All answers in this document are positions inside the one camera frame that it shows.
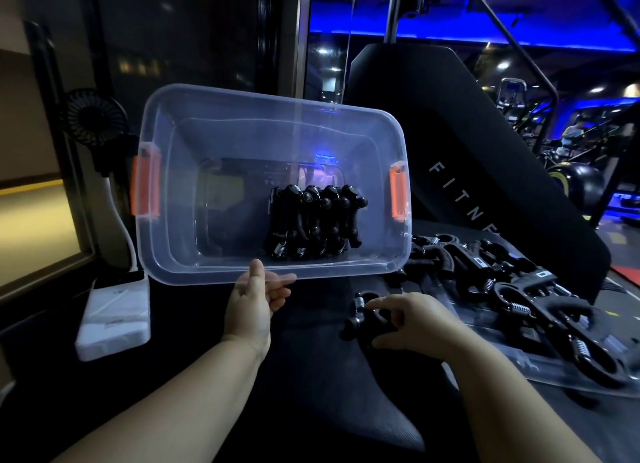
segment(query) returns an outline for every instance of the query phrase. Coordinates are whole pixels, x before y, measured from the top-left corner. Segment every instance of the clear plastic container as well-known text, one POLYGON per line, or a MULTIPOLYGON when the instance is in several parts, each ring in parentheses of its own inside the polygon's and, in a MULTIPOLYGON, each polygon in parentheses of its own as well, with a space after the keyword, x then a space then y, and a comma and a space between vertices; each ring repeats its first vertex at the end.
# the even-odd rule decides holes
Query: clear plastic container
POLYGON ((140 261, 166 284, 234 282, 251 259, 298 278, 393 272, 408 259, 404 135, 388 113, 174 84, 148 99, 136 162, 140 261), (307 261, 264 250, 273 187, 355 186, 359 249, 307 261))

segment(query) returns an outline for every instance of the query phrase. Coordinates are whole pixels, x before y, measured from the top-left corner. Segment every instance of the person in background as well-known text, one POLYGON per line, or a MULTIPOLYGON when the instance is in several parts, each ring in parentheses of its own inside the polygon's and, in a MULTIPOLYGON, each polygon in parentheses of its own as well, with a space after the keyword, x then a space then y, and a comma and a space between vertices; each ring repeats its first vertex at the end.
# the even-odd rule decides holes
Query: person in background
POLYGON ((556 153, 560 157, 568 157, 571 155, 569 146, 573 144, 573 141, 582 135, 584 135, 585 120, 582 116, 578 115, 575 119, 575 124, 566 128, 562 134, 562 146, 558 147, 556 153))
MULTIPOLYGON (((271 315, 291 295, 285 284, 292 281, 254 259, 229 298, 220 343, 54 461, 210 463, 249 397, 271 345, 271 315)), ((600 462, 507 357, 435 298, 391 295, 366 308, 389 309, 397 328, 374 339, 374 348, 411 350, 450 365, 483 463, 600 462)), ((283 441, 274 446, 286 444, 284 428, 276 429, 283 441)), ((269 449, 260 449, 261 459, 269 459, 269 449)))

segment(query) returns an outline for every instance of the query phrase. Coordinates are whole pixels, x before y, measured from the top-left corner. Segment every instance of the blue illuminated ceiling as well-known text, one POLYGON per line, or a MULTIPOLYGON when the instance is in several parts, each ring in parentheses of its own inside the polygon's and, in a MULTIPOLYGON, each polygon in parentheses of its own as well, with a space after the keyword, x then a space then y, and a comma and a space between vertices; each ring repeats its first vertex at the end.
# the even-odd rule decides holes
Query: blue illuminated ceiling
MULTIPOLYGON (((343 3, 313 2, 309 25, 311 33, 383 36, 388 5, 358 6, 351 16, 351 6, 343 3)), ((520 14, 498 13, 503 23, 513 23, 520 14)), ((522 45, 635 52, 631 41, 619 24, 603 20, 595 26, 581 22, 558 24, 544 14, 532 14, 520 20, 513 33, 522 45)), ((476 43, 506 44, 507 41, 482 12, 433 8, 416 18, 402 18, 398 23, 398 37, 437 39, 476 43)))

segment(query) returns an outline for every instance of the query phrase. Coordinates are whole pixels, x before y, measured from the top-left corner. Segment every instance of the person's right hand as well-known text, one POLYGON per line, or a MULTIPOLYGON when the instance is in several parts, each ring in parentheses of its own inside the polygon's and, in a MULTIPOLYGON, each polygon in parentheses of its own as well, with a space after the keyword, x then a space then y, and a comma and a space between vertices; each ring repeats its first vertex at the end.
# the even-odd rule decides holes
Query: person's right hand
POLYGON ((398 329, 374 338, 374 348, 412 350, 448 362, 479 338, 439 301, 421 293, 377 298, 365 307, 390 310, 398 329))

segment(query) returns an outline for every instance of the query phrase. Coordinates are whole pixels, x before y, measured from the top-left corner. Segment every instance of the metal spring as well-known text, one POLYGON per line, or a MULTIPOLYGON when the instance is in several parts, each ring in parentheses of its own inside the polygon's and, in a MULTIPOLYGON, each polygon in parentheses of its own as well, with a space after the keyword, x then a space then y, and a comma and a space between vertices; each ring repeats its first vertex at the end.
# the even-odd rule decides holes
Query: metal spring
POLYGON ((582 340, 575 339, 575 347, 578 350, 578 353, 580 355, 591 358, 591 353, 589 352, 589 348, 587 347, 587 344, 584 343, 582 340))
POLYGON ((554 288, 556 289, 556 291, 560 291, 560 293, 563 294, 564 296, 573 296, 573 293, 571 291, 569 291, 568 289, 564 288, 564 286, 560 286, 559 284, 555 284, 554 288))
POLYGON ((493 281, 492 279, 487 279, 486 281, 484 281, 484 286, 482 288, 484 293, 488 293, 489 291, 491 291, 494 284, 495 281, 493 281))
POLYGON ((364 310, 364 298, 361 296, 356 296, 356 298, 353 299, 353 302, 356 305, 356 313, 362 313, 362 311, 364 310))
POLYGON ((509 306, 509 313, 529 316, 531 314, 531 308, 519 303, 511 303, 509 306))
POLYGON ((276 246, 276 249, 273 250, 273 254, 275 254, 277 257, 280 257, 280 256, 282 256, 284 254, 286 249, 287 249, 287 243, 286 242, 280 242, 276 246))

